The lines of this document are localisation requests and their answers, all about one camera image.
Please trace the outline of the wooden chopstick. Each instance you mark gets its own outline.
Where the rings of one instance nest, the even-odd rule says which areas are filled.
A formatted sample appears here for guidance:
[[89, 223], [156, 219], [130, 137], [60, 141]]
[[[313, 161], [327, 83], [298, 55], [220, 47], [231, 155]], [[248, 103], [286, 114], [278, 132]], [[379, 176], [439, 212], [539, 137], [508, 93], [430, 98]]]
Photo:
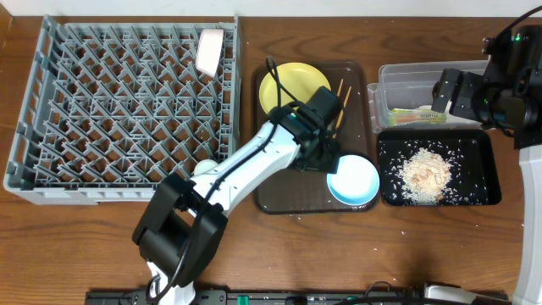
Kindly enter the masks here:
[[339, 114], [339, 117], [337, 119], [337, 122], [335, 124], [335, 132], [334, 134], [332, 135], [332, 137], [335, 139], [337, 137], [337, 134], [338, 134], [338, 131], [339, 131], [339, 128], [341, 126], [341, 123], [342, 123], [342, 120], [344, 118], [344, 113], [346, 111], [346, 106], [348, 104], [348, 100], [349, 100], [349, 97], [350, 97], [350, 94], [351, 94], [351, 86], [349, 86], [348, 90], [347, 90], [347, 93], [346, 93], [346, 97], [345, 97], [345, 100], [343, 102], [343, 107], [341, 109], [341, 112]]
[[340, 80], [339, 87], [338, 87], [338, 90], [337, 90], [337, 92], [336, 92], [336, 96], [337, 96], [337, 97], [340, 96], [340, 93], [341, 93], [341, 90], [342, 90], [343, 83], [344, 83], [344, 79], [341, 79], [341, 80]]

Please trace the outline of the light blue plastic bowl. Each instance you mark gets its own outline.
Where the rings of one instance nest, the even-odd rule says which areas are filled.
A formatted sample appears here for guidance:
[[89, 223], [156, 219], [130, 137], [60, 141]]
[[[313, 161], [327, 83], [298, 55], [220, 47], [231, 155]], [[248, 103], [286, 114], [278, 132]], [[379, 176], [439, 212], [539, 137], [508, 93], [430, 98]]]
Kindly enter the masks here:
[[336, 172], [327, 174], [326, 182], [331, 195], [349, 206], [365, 206], [379, 192], [378, 170], [369, 159], [360, 155], [341, 156]]

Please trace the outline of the rice food leftovers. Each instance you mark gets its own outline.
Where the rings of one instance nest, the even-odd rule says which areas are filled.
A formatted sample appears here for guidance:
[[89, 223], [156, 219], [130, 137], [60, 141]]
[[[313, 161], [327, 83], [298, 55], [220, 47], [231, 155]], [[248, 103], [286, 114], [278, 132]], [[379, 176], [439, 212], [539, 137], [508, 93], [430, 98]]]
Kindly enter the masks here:
[[474, 140], [380, 141], [381, 191], [392, 206], [484, 205], [489, 202]]

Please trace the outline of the yellow plastic plate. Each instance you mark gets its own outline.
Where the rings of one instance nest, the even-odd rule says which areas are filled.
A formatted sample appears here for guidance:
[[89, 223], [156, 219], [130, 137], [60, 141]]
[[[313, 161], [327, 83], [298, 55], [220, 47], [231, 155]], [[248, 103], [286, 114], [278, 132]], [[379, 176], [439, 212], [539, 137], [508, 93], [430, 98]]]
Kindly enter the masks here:
[[[280, 84], [297, 100], [306, 103], [315, 91], [325, 86], [330, 89], [330, 83], [317, 68], [304, 63], [286, 63], [278, 66]], [[259, 86], [258, 97], [264, 113], [268, 114], [277, 106], [276, 82], [267, 73]]]

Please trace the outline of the pale green plastic cup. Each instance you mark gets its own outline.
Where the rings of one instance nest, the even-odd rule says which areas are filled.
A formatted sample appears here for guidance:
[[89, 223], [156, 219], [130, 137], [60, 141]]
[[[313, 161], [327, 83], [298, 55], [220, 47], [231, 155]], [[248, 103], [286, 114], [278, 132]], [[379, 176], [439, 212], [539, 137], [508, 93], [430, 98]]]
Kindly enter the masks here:
[[201, 175], [215, 168], [218, 163], [212, 159], [204, 159], [198, 162], [193, 170], [193, 175]]

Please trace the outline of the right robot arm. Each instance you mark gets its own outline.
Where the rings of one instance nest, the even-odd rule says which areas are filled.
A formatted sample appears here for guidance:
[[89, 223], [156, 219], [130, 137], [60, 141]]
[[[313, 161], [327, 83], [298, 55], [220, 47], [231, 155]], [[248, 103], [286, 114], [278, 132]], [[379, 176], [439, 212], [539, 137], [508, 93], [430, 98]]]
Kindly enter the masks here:
[[483, 74], [444, 69], [432, 109], [478, 121], [514, 140], [524, 187], [523, 253], [515, 304], [541, 302], [541, 28], [507, 27], [484, 41]]

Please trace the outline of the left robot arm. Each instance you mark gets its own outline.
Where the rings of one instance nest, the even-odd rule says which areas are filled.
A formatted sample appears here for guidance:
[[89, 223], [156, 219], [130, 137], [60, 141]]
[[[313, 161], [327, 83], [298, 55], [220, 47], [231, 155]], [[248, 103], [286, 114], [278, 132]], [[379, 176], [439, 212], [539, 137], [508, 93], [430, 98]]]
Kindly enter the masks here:
[[215, 256], [229, 212], [268, 177], [282, 169], [334, 173], [338, 143], [329, 126], [340, 99], [321, 86], [305, 103], [279, 104], [242, 148], [190, 179], [164, 178], [132, 235], [152, 278], [150, 304], [189, 304], [194, 280]]

